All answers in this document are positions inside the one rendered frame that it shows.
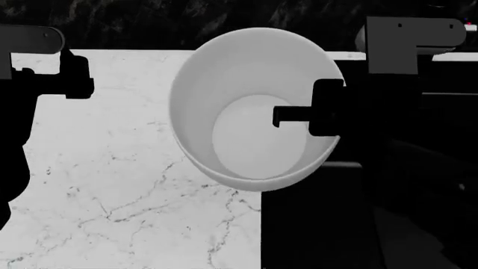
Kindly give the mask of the black sink basin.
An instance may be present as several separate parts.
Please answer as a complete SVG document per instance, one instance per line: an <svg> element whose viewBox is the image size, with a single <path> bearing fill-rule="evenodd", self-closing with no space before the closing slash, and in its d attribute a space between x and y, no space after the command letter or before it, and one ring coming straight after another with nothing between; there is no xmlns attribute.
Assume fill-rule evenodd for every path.
<svg viewBox="0 0 478 269"><path fill-rule="evenodd" d="M417 75L369 75L340 60L347 83L406 81L421 92L423 134L398 138L478 164L478 53L421 56ZM261 196L262 269L459 269L442 244L407 217L372 203L360 163L339 140L320 169Z"/></svg>

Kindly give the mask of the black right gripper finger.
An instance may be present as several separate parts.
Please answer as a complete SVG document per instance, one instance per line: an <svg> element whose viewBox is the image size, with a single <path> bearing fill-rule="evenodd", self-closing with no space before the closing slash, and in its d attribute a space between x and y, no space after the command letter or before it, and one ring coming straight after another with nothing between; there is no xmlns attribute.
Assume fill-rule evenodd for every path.
<svg viewBox="0 0 478 269"><path fill-rule="evenodd" d="M275 106L273 108L273 126L278 128L282 122L309 122L311 107Z"/></svg>

